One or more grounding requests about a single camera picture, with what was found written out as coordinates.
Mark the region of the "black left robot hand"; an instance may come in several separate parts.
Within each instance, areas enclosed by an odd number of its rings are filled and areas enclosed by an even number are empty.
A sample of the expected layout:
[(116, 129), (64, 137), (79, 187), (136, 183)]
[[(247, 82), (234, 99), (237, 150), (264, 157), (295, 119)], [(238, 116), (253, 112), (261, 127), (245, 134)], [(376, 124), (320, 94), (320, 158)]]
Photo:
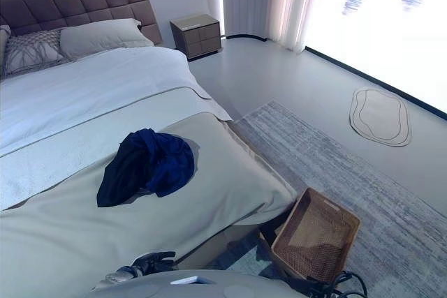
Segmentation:
[(175, 268), (174, 251), (148, 253), (133, 261), (132, 267), (142, 275), (172, 271)]

